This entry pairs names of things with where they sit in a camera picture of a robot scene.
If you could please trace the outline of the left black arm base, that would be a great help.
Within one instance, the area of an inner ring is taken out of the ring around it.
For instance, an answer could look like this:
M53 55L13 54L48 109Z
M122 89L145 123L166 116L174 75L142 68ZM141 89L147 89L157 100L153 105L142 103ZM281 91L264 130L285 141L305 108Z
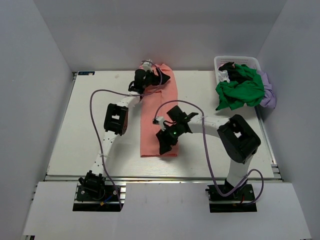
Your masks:
M90 170L78 179L73 208L74 212L120 212L125 194L120 185L107 181L101 173Z

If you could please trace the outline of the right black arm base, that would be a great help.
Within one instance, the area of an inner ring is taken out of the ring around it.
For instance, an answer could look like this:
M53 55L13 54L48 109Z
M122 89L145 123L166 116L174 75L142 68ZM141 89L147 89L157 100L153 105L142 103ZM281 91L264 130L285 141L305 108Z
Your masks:
M209 200L210 213L254 213L257 212L253 186L245 183L228 196L221 196L215 185L205 189Z

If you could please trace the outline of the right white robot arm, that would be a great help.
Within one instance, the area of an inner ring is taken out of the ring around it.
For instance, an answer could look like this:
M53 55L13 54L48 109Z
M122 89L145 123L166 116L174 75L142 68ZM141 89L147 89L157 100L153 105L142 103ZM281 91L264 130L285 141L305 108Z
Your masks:
M260 138L246 120L239 114L231 118L205 117L196 112L186 114L179 106L173 107L167 115L171 123L163 116L155 117L152 122L160 126L156 134L159 154L171 151L178 143L178 138L186 133L219 138L230 157L229 172L225 179L226 195L233 200L242 196L250 162L261 145Z

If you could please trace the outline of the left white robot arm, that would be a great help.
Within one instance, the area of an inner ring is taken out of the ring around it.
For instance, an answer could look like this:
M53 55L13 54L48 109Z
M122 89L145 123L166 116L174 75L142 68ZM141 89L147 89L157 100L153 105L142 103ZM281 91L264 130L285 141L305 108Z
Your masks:
M171 80L171 76L165 74L159 66L141 66L134 72L134 80L128 85L128 93L116 92L109 89L95 90L89 100L89 114L94 131L97 136L99 152L98 158L101 164L94 164L90 169L94 175L102 176L113 182L108 173L106 160L116 139L123 136L128 128L129 110L139 104L148 96L155 95L160 89L166 87ZM103 129L104 138L101 138L93 116L93 98L96 93L108 92L123 96L123 99L117 103L110 103L107 106L104 118Z

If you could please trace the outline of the blue table label sticker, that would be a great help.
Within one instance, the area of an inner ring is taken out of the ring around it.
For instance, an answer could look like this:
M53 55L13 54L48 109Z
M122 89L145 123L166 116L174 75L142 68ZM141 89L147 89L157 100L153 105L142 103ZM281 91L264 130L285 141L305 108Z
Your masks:
M78 76L93 76L95 71L79 71L77 73Z

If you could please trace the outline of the white t shirt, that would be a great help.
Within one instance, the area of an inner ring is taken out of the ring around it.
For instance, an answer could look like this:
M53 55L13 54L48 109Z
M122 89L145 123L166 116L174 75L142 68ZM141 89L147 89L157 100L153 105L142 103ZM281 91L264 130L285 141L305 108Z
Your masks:
M228 71L227 70L223 70L223 71L218 71L217 72L217 82L220 83L220 82L227 82L229 83L230 82L230 79L229 79L229 75L228 75Z

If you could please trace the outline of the black t shirt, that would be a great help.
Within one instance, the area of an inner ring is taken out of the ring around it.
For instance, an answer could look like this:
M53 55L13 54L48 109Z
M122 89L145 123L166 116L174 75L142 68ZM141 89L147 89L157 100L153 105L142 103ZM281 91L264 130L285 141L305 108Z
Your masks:
M252 81L253 78L249 76L247 73L242 71L240 68L236 68L236 65L234 62L227 62L225 64L222 64L218 70L220 72L227 72L228 79L230 82L237 82L239 84L242 84L246 81Z

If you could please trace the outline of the green t shirt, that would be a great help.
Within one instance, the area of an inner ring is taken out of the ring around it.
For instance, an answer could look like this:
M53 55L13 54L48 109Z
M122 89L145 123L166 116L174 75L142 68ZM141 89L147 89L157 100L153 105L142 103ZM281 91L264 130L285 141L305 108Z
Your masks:
M235 63L235 67L252 77L252 80L243 83L236 81L230 81L229 83L219 82L215 88L218 94L217 111L225 108L236 110L244 105L255 107L260 104L264 97L264 85L257 70L245 64Z

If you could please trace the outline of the lavender t shirt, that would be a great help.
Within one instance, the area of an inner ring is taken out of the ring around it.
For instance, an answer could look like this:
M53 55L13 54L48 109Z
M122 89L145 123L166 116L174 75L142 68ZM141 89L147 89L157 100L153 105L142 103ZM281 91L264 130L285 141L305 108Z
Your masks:
M263 108L275 109L277 100L273 91L272 84L269 83L267 73L261 70L258 70L257 73L260 75L264 87L264 97L262 98L260 105Z

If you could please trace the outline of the white plastic laundry basket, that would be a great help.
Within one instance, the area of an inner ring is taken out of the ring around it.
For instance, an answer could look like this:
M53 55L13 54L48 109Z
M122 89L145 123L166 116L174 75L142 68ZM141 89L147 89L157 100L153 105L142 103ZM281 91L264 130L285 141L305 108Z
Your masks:
M245 64L251 69L256 69L258 71L261 71L261 67L259 64L259 61L252 56L231 56L231 55L222 55L222 56L216 56L214 58L214 71L215 71L215 77L218 82L218 68L228 62L234 62L235 64L242 65Z

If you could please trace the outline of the aluminium table edge rail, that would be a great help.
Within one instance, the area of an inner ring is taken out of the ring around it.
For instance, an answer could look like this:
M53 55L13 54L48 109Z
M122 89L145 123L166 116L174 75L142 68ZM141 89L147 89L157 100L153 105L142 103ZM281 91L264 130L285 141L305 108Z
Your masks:
M53 176L47 175L44 181L66 181L78 182L80 176ZM209 177L112 177L114 182L212 182ZM265 178L267 183L283 183L283 179L279 173L274 175L274 178Z

